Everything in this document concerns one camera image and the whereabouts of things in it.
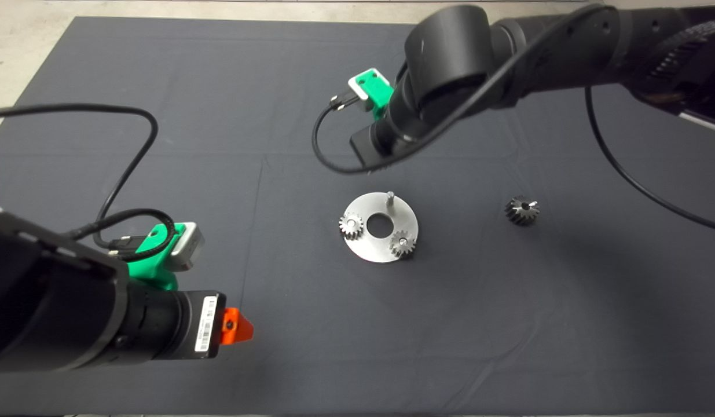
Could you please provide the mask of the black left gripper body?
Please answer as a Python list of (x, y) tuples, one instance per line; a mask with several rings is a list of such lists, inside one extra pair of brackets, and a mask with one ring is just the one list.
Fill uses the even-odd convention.
[(219, 354), (226, 295), (220, 291), (177, 291), (181, 315), (172, 359), (213, 359)]

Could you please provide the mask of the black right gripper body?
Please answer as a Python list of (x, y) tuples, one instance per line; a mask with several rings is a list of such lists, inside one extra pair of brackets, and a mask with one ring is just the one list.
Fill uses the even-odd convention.
[(365, 170), (383, 169), (392, 151), (379, 139), (375, 127), (365, 127), (350, 137), (350, 147)]

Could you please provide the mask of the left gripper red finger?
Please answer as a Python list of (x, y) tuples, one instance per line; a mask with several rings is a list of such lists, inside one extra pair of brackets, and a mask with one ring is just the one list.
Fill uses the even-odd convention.
[(250, 341), (254, 337), (254, 325), (238, 308), (224, 309), (221, 327), (221, 346)]

